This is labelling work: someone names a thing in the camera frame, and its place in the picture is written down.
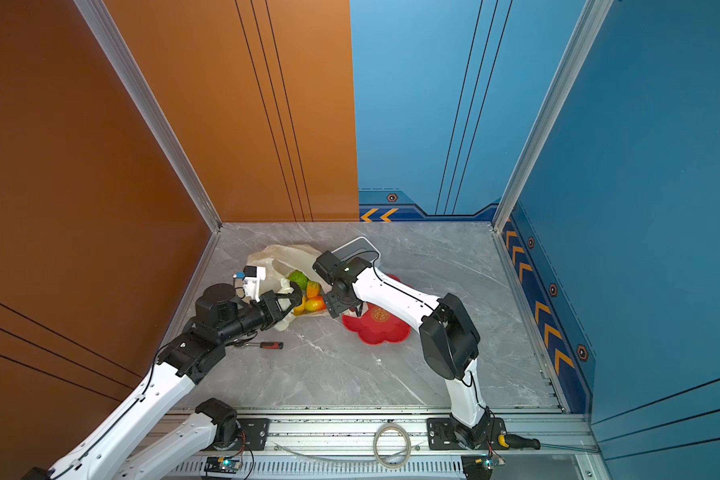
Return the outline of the yellow bumpy fruit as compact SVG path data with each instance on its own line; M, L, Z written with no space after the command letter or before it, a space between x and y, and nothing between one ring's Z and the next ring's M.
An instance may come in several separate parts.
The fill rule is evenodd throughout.
M295 308L292 310L292 313L293 313L295 316L300 316L300 315L302 315L305 311L306 311L306 302L303 301L299 306L295 307Z

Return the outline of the green custard apple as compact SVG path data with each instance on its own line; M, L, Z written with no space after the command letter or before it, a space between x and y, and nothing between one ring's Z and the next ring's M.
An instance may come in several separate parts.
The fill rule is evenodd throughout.
M294 270L288 275L288 280L299 286L302 292L305 292L309 285L309 278L300 270Z

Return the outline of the orange yellow mango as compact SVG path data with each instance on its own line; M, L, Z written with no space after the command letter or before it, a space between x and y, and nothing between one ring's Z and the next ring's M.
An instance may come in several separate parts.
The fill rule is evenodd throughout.
M305 300L304 309L308 313L315 313L325 310L326 304L322 296L315 296Z

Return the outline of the cream plastic bag orange print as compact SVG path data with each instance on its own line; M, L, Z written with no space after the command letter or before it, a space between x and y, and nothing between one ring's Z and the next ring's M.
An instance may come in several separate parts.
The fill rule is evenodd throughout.
M260 296L270 290L285 293L285 281L295 271L300 271L309 281L317 282L321 293L325 294L330 286L313 269L319 255L317 249L307 244L269 245L250 254L246 266L262 267L265 271L264 279L259 282Z

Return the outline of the red yellow mango top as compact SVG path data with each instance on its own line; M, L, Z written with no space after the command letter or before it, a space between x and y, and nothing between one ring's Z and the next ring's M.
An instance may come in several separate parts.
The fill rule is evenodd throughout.
M306 298L312 299L321 295L322 287L319 282L308 281L306 287Z

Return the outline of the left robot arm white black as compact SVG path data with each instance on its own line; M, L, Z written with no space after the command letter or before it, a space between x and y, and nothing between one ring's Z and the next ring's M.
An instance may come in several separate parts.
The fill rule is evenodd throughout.
M33 467L27 479L161 479L206 447L243 448L237 411L203 401L190 417L145 449L139 444L164 415L191 392L242 337L271 328L302 303L292 283L243 301L231 284L208 287L188 327L158 349L138 387L85 440L51 467Z

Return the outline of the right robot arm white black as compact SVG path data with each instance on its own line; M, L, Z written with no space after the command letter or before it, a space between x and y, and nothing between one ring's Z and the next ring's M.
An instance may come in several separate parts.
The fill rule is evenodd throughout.
M425 294L382 273L362 254L342 260L321 254L313 270L330 286L325 303L332 317L358 314L365 304L380 307L419 334L426 364L445 380L451 425L465 449L493 442L498 433L493 412L478 379L480 334L462 301L454 294Z

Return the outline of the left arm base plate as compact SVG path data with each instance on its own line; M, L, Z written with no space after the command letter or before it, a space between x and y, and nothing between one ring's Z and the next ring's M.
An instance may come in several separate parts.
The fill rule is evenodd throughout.
M241 449L242 442L245 442L245 451L264 451L271 420L265 417L248 417L237 419L237 436L234 437L235 442L231 444L230 450L236 452Z

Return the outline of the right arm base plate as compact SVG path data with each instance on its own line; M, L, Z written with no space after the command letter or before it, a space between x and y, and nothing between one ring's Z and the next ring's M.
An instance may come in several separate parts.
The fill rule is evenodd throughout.
M426 420L428 445L431 450L507 450L499 437L507 432L502 418L483 419L467 427L452 417Z

